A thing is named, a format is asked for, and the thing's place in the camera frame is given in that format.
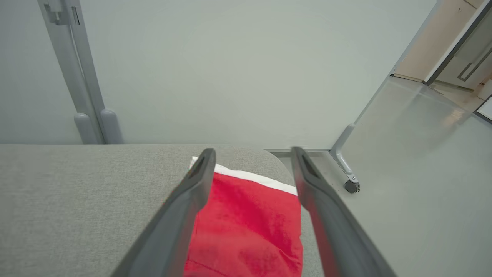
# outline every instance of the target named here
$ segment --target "gray sofa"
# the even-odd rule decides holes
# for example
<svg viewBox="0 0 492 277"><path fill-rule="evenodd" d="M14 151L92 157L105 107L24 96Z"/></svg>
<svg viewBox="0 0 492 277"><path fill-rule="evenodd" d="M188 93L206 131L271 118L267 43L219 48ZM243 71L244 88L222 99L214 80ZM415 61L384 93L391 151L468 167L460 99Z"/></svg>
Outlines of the gray sofa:
<svg viewBox="0 0 492 277"><path fill-rule="evenodd" d="M0 276L109 276L206 147L0 144ZM221 165L293 185L271 153L212 147ZM304 209L302 232L303 276L321 276Z"/></svg>

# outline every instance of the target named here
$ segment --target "door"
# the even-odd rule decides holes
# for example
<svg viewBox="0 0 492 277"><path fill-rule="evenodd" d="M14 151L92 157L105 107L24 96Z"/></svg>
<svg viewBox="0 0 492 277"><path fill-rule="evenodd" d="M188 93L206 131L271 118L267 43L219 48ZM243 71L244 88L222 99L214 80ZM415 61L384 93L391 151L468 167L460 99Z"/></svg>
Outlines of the door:
<svg viewBox="0 0 492 277"><path fill-rule="evenodd" d="M489 11L437 80L474 90L489 76L492 73L490 30L492 30L492 15Z"/></svg>
<svg viewBox="0 0 492 277"><path fill-rule="evenodd" d="M476 10L463 0L441 1L394 74L407 79L425 80Z"/></svg>

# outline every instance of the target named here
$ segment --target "stand leg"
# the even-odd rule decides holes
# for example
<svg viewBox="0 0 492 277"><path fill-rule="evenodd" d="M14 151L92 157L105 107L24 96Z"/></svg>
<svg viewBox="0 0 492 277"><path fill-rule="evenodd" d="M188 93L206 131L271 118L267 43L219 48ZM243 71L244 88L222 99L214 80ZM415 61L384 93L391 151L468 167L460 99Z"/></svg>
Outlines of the stand leg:
<svg viewBox="0 0 492 277"><path fill-rule="evenodd" d="M341 133L340 137L337 139L332 149L330 150L330 155L335 159L337 164L341 167L345 175L347 175L348 177L348 181L345 183L345 189L350 193L360 191L360 184L352 169L350 168L350 166L348 166L348 163L343 158L341 148L347 141L354 128L355 124L348 125L347 128L343 130L343 133Z"/></svg>

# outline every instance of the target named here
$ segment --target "metal bracket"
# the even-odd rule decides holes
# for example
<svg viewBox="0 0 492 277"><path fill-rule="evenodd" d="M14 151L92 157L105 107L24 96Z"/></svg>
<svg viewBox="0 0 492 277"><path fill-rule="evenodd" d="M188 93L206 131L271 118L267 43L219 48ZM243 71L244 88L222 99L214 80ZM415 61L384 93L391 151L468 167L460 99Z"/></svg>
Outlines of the metal bracket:
<svg viewBox="0 0 492 277"><path fill-rule="evenodd" d="M358 192L360 191L360 184L359 180L357 177L354 175L352 169L348 165L347 161L344 159L342 153L341 153L341 148L347 141L348 137L352 133L352 131L355 128L355 124L350 124L343 130L343 133L341 133L340 137L337 139L335 144L333 145L332 149L330 149L329 153L333 157L333 159L337 162L337 164L340 166L340 168L343 170L345 175L348 177L348 181L345 183L345 189L350 192Z"/></svg>
<svg viewBox="0 0 492 277"><path fill-rule="evenodd" d="M65 7L57 0L50 0L48 3L43 4L50 23L56 25L68 25L68 14L65 11Z"/></svg>

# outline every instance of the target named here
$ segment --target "beige wall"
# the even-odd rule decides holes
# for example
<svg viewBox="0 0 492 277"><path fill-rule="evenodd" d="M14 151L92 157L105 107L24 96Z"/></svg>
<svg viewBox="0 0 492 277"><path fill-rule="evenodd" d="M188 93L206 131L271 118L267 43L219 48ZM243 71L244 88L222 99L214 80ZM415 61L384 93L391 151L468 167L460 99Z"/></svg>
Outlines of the beige wall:
<svg viewBox="0 0 492 277"><path fill-rule="evenodd" d="M463 0L443 0L395 74L424 80L475 11L476 8Z"/></svg>

